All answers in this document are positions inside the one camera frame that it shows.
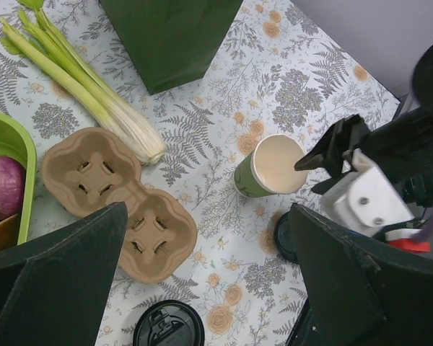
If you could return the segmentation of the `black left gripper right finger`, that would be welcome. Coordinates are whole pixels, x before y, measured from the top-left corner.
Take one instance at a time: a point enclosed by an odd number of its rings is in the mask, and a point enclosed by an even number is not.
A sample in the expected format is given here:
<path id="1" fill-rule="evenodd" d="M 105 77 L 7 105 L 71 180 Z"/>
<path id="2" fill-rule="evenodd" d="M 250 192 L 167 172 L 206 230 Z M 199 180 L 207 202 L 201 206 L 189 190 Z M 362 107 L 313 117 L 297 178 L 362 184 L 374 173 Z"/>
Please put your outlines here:
<path id="1" fill-rule="evenodd" d="M 433 259 L 297 203 L 289 223 L 322 345 L 433 345 Z"/>

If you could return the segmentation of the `single green paper cup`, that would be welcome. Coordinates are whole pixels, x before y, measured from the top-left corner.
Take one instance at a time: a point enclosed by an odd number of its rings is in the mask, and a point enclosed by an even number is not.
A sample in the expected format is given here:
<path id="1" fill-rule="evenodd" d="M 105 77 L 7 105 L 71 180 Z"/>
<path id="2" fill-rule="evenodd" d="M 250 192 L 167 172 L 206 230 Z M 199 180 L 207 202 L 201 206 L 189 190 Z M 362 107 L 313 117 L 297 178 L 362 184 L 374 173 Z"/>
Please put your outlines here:
<path id="1" fill-rule="evenodd" d="M 304 155 L 293 138 L 284 134 L 267 136 L 237 165 L 233 173 L 235 189 L 247 198 L 295 193 L 309 173 L 294 168 Z"/>

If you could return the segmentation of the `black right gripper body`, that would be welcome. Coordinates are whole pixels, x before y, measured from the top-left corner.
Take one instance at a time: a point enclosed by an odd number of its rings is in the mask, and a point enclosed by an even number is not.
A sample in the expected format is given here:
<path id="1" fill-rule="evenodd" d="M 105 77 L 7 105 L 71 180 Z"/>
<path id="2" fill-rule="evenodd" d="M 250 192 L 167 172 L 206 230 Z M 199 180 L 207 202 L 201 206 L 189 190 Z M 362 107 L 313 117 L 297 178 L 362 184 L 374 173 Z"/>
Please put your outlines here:
<path id="1" fill-rule="evenodd" d="M 390 180 L 433 171 L 433 111 L 419 107 L 374 130 L 358 114 L 336 124 L 331 147 L 340 158 L 359 149 Z"/>

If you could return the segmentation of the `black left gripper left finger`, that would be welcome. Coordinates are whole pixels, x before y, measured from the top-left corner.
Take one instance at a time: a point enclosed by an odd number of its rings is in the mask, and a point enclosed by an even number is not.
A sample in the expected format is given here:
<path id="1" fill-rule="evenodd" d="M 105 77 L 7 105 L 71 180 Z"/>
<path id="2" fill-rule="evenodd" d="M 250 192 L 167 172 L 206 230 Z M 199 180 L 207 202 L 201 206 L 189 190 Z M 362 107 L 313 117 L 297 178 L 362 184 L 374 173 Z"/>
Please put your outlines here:
<path id="1" fill-rule="evenodd" d="M 0 345 L 94 345 L 118 265 L 127 207 L 0 252 Z"/>

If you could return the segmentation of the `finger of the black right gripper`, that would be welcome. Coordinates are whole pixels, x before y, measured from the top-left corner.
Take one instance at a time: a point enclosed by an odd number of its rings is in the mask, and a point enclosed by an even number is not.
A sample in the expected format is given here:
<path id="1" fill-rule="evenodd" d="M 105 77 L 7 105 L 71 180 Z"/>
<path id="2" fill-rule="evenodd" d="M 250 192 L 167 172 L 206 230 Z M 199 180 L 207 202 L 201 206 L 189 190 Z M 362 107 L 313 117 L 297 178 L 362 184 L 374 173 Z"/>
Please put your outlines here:
<path id="1" fill-rule="evenodd" d="M 331 177 L 325 181 L 319 182 L 314 185 L 311 191 L 317 195 L 324 195 L 328 191 L 334 188 L 342 188 L 343 186 L 347 186 L 349 181 L 354 178 L 353 172 L 346 172 L 337 177 Z"/>
<path id="2" fill-rule="evenodd" d="M 324 168 L 327 172 L 340 172 L 345 150 L 344 122 L 334 123 L 316 145 L 294 165 L 294 168 L 297 171 Z"/>

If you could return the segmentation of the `black coffee cup lid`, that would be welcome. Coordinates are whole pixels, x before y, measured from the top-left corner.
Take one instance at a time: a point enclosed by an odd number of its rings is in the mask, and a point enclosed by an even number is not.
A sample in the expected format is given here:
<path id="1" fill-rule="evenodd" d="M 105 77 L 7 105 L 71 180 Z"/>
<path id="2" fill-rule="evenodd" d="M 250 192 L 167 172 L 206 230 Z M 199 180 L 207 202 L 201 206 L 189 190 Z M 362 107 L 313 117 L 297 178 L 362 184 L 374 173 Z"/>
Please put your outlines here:
<path id="1" fill-rule="evenodd" d="M 279 254 L 288 262 L 299 264 L 297 246 L 289 223 L 289 214 L 285 213 L 274 227 L 274 241 Z"/>

